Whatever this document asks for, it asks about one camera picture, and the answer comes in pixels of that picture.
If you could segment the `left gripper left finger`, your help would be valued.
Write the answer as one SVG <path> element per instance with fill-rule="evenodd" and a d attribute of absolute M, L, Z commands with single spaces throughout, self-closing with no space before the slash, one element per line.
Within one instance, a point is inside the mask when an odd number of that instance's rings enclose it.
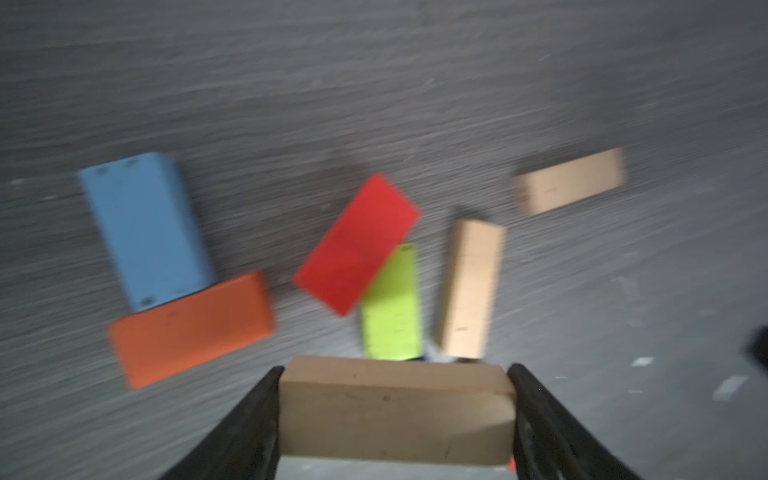
<path fill-rule="evenodd" d="M 280 460 L 279 380 L 275 366 L 164 479 L 273 479 Z"/>

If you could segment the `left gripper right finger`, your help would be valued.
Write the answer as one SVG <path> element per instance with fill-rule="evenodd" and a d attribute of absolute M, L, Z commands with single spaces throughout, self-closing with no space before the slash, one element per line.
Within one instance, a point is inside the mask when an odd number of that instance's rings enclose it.
<path fill-rule="evenodd" d="M 640 480 L 522 364 L 507 376 L 516 391 L 512 444 L 520 479 Z"/>

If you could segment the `natural wood block 29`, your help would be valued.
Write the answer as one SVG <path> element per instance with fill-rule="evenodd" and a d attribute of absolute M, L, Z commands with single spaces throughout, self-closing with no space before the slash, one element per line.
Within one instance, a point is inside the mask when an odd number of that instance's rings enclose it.
<path fill-rule="evenodd" d="M 298 356 L 279 381 L 290 456 L 505 466 L 515 417 L 498 366 Z"/>

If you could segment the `natural wood block 31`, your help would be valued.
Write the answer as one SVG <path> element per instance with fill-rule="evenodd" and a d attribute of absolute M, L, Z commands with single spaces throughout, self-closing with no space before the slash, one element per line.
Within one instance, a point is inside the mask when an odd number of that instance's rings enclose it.
<path fill-rule="evenodd" d="M 437 325 L 437 343 L 450 357 L 481 359 L 486 350 L 506 230 L 489 222 L 456 222 Z"/>

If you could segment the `natural wood block 58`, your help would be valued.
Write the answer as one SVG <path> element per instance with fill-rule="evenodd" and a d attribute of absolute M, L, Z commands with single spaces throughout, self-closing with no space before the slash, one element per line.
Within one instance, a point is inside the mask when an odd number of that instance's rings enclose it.
<path fill-rule="evenodd" d="M 516 177 L 518 206 L 533 216 L 624 185 L 627 173 L 620 148 L 595 153 Z"/>

